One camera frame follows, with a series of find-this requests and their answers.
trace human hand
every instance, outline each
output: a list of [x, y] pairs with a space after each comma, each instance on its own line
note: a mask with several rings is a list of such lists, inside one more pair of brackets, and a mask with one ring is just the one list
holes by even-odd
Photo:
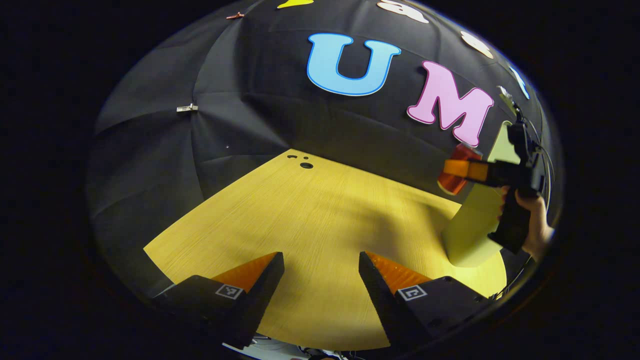
[[[500, 206], [500, 212], [503, 212], [509, 187], [503, 186], [501, 190], [502, 205]], [[518, 205], [531, 212], [531, 217], [529, 218], [529, 234], [522, 245], [522, 250], [531, 255], [535, 262], [538, 262], [553, 234], [553, 228], [547, 224], [545, 199], [541, 196], [535, 199], [523, 199], [519, 196], [518, 190], [516, 190], [515, 196]]]

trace yellow wood tabletop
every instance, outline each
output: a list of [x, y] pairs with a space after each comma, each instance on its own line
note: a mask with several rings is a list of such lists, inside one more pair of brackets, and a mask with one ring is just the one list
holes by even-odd
[[[303, 162], [313, 168], [301, 167]], [[192, 275], [213, 277], [282, 251], [285, 272], [259, 333], [312, 348], [381, 348], [389, 342], [358, 273], [361, 251], [432, 279], [450, 275], [485, 297], [506, 285], [499, 252], [475, 268], [447, 260], [440, 232], [459, 208], [291, 149], [184, 215], [145, 251], [175, 283]]]

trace black handle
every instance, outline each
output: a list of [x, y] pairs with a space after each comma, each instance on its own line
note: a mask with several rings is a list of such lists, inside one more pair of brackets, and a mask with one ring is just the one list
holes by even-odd
[[[519, 194], [522, 197], [531, 197], [535, 196], [535, 191], [530, 193], [526, 191], [526, 189], [521, 189]], [[511, 187], [504, 201], [504, 210], [500, 217], [498, 229], [487, 236], [489, 239], [502, 245], [505, 249], [516, 254], [520, 248], [522, 248], [524, 240], [529, 233], [530, 217], [531, 212], [518, 204], [516, 201], [516, 190]]]

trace pink letter m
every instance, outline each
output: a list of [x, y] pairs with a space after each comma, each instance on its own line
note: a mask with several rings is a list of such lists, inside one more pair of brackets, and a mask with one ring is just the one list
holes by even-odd
[[449, 69], [432, 61], [424, 61], [422, 66], [427, 70], [422, 95], [416, 105], [407, 108], [406, 113], [419, 122], [433, 124], [433, 109], [439, 100], [440, 128], [448, 129], [464, 115], [462, 124], [453, 129], [453, 136], [461, 142], [477, 147], [478, 135], [486, 113], [493, 106], [493, 99], [480, 88], [473, 88], [459, 98], [456, 82]]

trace light green panel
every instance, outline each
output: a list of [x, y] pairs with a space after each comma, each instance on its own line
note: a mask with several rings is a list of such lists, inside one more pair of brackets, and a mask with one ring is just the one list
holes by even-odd
[[[502, 123], [486, 161], [520, 162], [513, 145], [509, 143], [508, 125], [511, 125], [508, 121]], [[471, 192], [442, 231], [442, 242], [449, 261], [454, 266], [464, 268], [479, 266], [502, 248], [502, 245], [486, 236], [498, 228], [496, 217], [500, 215], [502, 204], [500, 190], [474, 183], [468, 183], [467, 186], [473, 186]]]

